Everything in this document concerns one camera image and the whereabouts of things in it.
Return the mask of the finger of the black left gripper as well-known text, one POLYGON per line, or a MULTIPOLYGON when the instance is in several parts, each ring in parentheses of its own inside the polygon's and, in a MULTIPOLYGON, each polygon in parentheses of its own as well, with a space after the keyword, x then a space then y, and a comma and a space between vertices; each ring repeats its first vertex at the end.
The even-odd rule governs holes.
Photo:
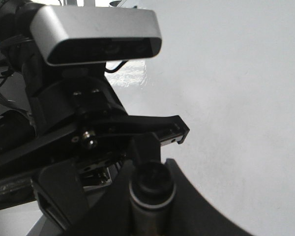
MULTIPOLYGON (((113 167, 115 174, 112 184, 125 161, 132 161, 134 170, 150 161, 160 162, 160 149, 161 144, 154 133, 134 136, 130 140, 122 165, 113 167)), ((67 231, 78 223, 111 186, 92 190, 87 194, 71 160, 43 168, 33 177, 32 185, 44 216, 60 231, 67 231)))

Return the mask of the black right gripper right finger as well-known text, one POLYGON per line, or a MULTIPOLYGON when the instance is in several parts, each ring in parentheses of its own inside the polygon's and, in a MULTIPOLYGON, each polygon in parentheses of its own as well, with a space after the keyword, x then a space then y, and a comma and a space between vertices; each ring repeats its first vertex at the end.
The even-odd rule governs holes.
POLYGON ((246 230, 215 209, 191 184, 174 159, 167 159, 176 185, 167 236, 249 236, 246 230))

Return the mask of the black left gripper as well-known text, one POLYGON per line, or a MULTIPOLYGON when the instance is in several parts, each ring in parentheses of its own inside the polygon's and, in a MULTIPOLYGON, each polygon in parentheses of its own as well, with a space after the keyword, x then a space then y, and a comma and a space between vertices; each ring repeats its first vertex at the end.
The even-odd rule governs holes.
POLYGON ((103 147, 103 137, 154 133, 160 144, 182 144, 190 129, 180 116, 127 116, 105 77, 106 65, 52 67, 25 62, 24 81, 36 138, 25 157, 67 157, 103 147))

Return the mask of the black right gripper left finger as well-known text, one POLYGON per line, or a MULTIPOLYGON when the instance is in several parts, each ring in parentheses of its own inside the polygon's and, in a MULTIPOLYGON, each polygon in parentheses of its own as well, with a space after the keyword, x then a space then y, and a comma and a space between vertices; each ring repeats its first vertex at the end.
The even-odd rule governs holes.
POLYGON ((132 161, 125 161, 113 184, 67 236, 129 236, 131 225, 129 181, 132 161))

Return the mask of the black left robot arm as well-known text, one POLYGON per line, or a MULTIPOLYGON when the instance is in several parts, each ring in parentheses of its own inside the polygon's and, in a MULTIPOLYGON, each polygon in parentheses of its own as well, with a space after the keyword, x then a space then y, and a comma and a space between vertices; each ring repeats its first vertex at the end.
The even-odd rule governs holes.
POLYGON ((161 48, 156 14, 135 8, 0 0, 0 80, 19 73, 29 108, 1 92, 0 210, 36 200, 31 236, 174 236, 181 181, 161 147, 179 116, 127 113, 105 77, 161 48))

